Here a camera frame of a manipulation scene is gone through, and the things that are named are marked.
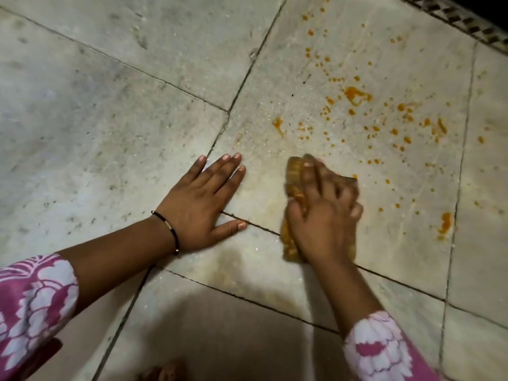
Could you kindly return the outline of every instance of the person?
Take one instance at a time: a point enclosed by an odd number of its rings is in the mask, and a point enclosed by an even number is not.
[[[0,270],[0,380],[26,379],[61,343],[56,333],[98,298],[168,254],[202,250],[244,230],[215,225],[245,176],[239,153],[205,168],[200,156],[154,215],[111,234]],[[438,380],[421,354],[372,293],[347,256],[346,241],[363,208],[357,193],[337,190],[321,161],[305,163],[308,210],[290,200],[287,218],[332,306],[349,367],[361,380]],[[149,370],[143,379],[179,379],[180,363]]]

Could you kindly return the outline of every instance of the hand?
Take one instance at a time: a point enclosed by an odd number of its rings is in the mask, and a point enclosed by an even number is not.
[[[305,162],[301,180],[307,215],[294,199],[286,209],[296,245],[312,265],[337,255],[347,258],[347,241],[363,213],[362,205],[356,202],[358,191],[337,187],[334,175],[317,160]]]
[[[215,226],[245,176],[245,167],[241,166],[231,177],[241,160],[240,153],[233,157],[225,154],[202,172],[206,156],[200,156],[157,207],[156,211],[174,228],[181,251],[212,246],[247,227],[242,220]]]

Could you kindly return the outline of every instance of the patterned garment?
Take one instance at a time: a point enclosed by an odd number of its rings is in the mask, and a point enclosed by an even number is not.
[[[0,381],[9,379],[71,319],[78,282],[57,254],[0,269]],[[362,381],[439,381],[386,311],[359,321],[344,345]]]

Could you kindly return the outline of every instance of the bracelet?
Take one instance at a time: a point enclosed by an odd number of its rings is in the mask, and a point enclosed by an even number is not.
[[[171,231],[171,234],[173,234],[173,237],[175,238],[175,248],[176,248],[175,256],[178,255],[178,253],[180,252],[180,242],[178,241],[178,236],[176,235],[175,229],[172,228],[168,220],[162,215],[160,215],[158,212],[152,211],[152,214],[155,215],[157,218],[159,218],[161,221],[163,221],[164,224],[169,228],[169,231]]]

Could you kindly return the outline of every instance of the marble tile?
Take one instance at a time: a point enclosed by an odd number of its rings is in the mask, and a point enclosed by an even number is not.
[[[0,32],[1,266],[142,219],[225,122],[218,108],[1,10]],[[140,280],[62,332],[62,379],[90,379],[87,361],[100,361]]]
[[[359,178],[358,263],[444,298],[472,53],[400,0],[288,0],[213,153],[248,169],[226,211],[279,230],[286,160],[313,153]]]
[[[249,226],[211,249],[181,256],[166,269],[313,324],[337,328],[312,268],[284,261],[278,236],[257,227]],[[362,274],[427,361],[437,366],[444,303],[377,275]]]
[[[346,379],[338,334],[161,270],[143,288],[99,379],[131,380],[176,357],[193,379]]]
[[[508,326],[508,58],[477,50],[449,300]]]
[[[448,307],[444,323],[443,370],[456,381],[506,379],[508,330]]]
[[[228,109],[283,0],[0,0]]]

